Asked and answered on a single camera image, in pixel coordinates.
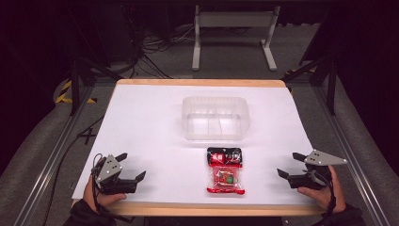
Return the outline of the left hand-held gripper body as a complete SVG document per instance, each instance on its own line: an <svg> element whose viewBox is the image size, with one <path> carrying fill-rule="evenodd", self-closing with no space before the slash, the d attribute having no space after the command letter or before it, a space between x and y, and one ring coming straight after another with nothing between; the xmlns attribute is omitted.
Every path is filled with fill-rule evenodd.
<svg viewBox="0 0 399 226"><path fill-rule="evenodd" d="M122 166L110 154L96 165L94 170L94 181L103 194L135 193L137 182L135 180L120 179Z"/></svg>

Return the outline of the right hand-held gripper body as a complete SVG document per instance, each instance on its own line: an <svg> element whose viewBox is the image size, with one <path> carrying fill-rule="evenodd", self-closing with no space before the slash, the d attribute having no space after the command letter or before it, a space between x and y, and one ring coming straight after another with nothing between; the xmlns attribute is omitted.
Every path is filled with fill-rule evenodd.
<svg viewBox="0 0 399 226"><path fill-rule="evenodd" d="M290 175L287 180L291 188L307 187L321 189L332 181L329 166L344 165L348 161L335 155L313 150L303 161L306 169L302 175Z"/></svg>

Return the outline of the red and black snack packet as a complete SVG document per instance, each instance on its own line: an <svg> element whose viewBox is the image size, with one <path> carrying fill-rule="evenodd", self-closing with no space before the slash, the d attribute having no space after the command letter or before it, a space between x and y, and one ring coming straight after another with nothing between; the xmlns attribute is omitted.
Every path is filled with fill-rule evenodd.
<svg viewBox="0 0 399 226"><path fill-rule="evenodd" d="M210 193L235 193L244 195L241 184L243 155L240 148L209 147L207 163L210 168Z"/></svg>

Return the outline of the clear plastic container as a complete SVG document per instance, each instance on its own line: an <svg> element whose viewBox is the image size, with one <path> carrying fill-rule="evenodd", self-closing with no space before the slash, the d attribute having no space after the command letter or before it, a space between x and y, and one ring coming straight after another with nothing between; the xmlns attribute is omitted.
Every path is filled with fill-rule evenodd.
<svg viewBox="0 0 399 226"><path fill-rule="evenodd" d="M182 127L189 140L240 140L249 126L247 100L242 97L183 99Z"/></svg>

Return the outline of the person's left hand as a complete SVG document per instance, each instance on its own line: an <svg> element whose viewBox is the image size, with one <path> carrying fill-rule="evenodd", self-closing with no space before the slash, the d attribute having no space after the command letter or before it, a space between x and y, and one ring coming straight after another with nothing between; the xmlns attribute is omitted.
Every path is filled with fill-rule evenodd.
<svg viewBox="0 0 399 226"><path fill-rule="evenodd" d="M125 200L126 198L127 196L123 193L105 195L97 191L96 186L93 184L92 177L89 177L83 195L83 200L88 204L90 209L96 214L99 214L96 204L99 204L102 207L107 207L113 203Z"/></svg>

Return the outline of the person's right hand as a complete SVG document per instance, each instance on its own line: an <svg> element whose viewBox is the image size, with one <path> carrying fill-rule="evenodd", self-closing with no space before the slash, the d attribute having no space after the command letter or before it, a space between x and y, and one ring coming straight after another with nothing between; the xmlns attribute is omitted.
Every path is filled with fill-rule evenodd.
<svg viewBox="0 0 399 226"><path fill-rule="evenodd" d="M333 214L341 213L346 208L346 202L343 194L342 184L339 181L336 170L332 167L328 167L331 172L332 177L332 188L334 196L336 198L336 205L332 210ZM328 210L328 206L331 198L331 191L328 187L322 188L320 190L314 190L307 187L299 187L297 192L305 195L311 199L314 199L317 204L324 210Z"/></svg>

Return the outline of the white paper sheet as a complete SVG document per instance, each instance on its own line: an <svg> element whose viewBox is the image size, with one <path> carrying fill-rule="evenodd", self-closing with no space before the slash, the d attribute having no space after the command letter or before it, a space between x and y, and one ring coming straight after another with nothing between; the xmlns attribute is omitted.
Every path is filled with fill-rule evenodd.
<svg viewBox="0 0 399 226"><path fill-rule="evenodd" d="M243 152L244 194L210 193L208 144L185 138L182 103L190 96L246 99L250 126L234 146ZM305 205L278 175L300 173L293 153L310 153L311 143L286 88L118 85L114 89L91 154L127 153L121 175L145 178L129 195L131 202L232 205Z"/></svg>

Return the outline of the black metal stand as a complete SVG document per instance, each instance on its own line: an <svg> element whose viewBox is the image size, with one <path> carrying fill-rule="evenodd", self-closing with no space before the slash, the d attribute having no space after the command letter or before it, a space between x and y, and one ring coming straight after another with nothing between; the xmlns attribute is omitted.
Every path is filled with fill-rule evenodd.
<svg viewBox="0 0 399 226"><path fill-rule="evenodd" d="M313 87L320 87L323 82L327 81L327 109L331 115L335 115L334 102L335 102L335 88L337 80L337 66L335 64L334 56L325 56L320 59L314 60L305 66L300 67L295 71L287 72L281 80L287 83L305 72L314 69L309 82Z"/></svg>
<svg viewBox="0 0 399 226"><path fill-rule="evenodd" d="M83 102L83 97L80 93L80 82L83 82L85 87L93 87L96 82L95 74L92 69L99 71L106 77L115 81L121 80L120 75L111 72L106 67L83 57L75 57L71 61L72 116L77 112L79 106Z"/></svg>

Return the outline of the yellow black hazard tape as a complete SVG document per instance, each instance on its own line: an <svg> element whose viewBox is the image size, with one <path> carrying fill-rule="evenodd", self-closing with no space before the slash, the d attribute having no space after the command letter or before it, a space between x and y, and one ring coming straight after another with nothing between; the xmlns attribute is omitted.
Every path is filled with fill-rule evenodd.
<svg viewBox="0 0 399 226"><path fill-rule="evenodd" d="M69 91L69 89L72 87L72 81L71 79L68 79L64 86L62 87L60 93L58 94L58 96L56 97L56 103L67 103L67 104L71 104L72 103L72 98L69 98L67 96L67 93Z"/></svg>

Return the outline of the white metal stand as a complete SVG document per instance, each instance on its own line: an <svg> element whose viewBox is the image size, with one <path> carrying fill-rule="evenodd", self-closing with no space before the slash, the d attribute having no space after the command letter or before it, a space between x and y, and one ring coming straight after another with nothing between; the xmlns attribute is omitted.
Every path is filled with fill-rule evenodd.
<svg viewBox="0 0 399 226"><path fill-rule="evenodd" d="M266 63L271 72L277 69L270 44L277 25L280 7L267 11L201 11L195 8L194 30L195 43L192 58L192 70L200 69L200 29L202 27L265 27L267 34L260 41Z"/></svg>

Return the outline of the aluminium floor rail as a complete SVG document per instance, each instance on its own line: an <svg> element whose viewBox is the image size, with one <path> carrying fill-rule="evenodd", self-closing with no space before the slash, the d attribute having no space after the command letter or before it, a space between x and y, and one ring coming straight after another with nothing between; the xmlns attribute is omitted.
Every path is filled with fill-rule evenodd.
<svg viewBox="0 0 399 226"><path fill-rule="evenodd" d="M11 226L28 225L51 183L84 106L79 104L72 114L72 105L56 104L14 156L16 163L10 165L15 169L12 191L19 192L22 205L17 208Z"/></svg>
<svg viewBox="0 0 399 226"><path fill-rule="evenodd" d="M314 88L313 92L323 108L327 119L334 131L336 138L339 140L342 155L348 160L348 168L352 174L359 193L373 219L376 226L391 226L389 223L379 201L376 198L374 191L371 188L370 182L362 170L358 159L356 158L348 140L346 139L343 129L340 126L335 116L330 113L327 107L327 97L321 88Z"/></svg>

